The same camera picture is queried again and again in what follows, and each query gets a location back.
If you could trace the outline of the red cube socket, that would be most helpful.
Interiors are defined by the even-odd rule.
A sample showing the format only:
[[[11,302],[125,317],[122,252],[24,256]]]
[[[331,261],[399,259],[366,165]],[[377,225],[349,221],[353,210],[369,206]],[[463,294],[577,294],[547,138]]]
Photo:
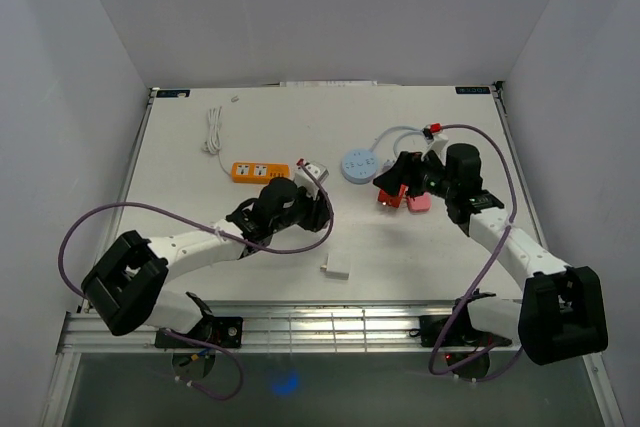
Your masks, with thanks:
[[[384,190],[380,189],[379,193],[378,193],[377,201],[383,206],[391,207],[389,205],[389,197],[390,196],[392,196],[392,195],[390,195],[387,192],[385,192]]]

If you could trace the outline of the orange power strip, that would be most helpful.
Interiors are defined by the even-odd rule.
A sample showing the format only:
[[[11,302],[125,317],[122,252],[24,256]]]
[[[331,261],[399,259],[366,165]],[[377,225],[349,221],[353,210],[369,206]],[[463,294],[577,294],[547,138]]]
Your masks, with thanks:
[[[268,184],[275,178],[289,178],[287,164],[235,162],[231,169],[231,179],[235,183]]]

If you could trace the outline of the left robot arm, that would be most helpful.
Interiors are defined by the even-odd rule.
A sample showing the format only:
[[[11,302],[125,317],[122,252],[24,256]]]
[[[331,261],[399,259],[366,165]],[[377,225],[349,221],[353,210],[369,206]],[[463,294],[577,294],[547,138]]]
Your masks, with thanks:
[[[290,227],[329,234],[333,222],[319,181],[276,178],[212,226],[194,223],[192,231],[166,237],[121,234],[85,276],[81,291],[115,336],[150,326],[201,346],[211,337],[213,313],[196,294],[171,292],[168,283],[216,263],[274,253],[274,235]]]

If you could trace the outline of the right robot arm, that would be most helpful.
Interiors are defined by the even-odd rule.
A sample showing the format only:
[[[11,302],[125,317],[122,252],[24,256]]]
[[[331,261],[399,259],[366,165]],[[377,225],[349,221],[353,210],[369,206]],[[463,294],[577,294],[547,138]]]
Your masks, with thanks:
[[[485,334],[519,344],[531,361],[547,365],[607,349],[601,282],[590,267],[573,267],[513,224],[504,204],[483,187],[476,147],[458,143],[446,157],[403,152],[375,178],[389,195],[429,193],[444,200],[449,219],[490,253],[522,291],[520,303],[479,291],[474,281],[435,340],[474,344]]]

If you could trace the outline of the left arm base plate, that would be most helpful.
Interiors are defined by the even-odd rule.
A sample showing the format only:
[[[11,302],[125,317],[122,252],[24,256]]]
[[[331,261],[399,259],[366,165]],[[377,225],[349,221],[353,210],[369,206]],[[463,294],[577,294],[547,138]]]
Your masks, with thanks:
[[[226,349],[240,348],[243,334],[242,317],[214,317],[199,322],[191,331],[181,334],[181,337],[195,339],[197,342],[207,342]],[[154,346],[159,349],[187,349],[202,347],[200,343],[189,343],[185,340],[158,331]]]

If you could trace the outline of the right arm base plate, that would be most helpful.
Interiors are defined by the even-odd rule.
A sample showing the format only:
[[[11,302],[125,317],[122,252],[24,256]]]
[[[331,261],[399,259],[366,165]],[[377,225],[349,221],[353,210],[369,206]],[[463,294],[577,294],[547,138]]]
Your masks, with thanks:
[[[422,347],[434,347],[444,328],[448,316],[422,315],[418,317],[418,327],[409,330],[411,338],[419,338]],[[442,345],[445,347],[485,347],[492,344],[510,346],[510,339],[490,332],[474,329],[461,320],[457,320],[446,334]]]

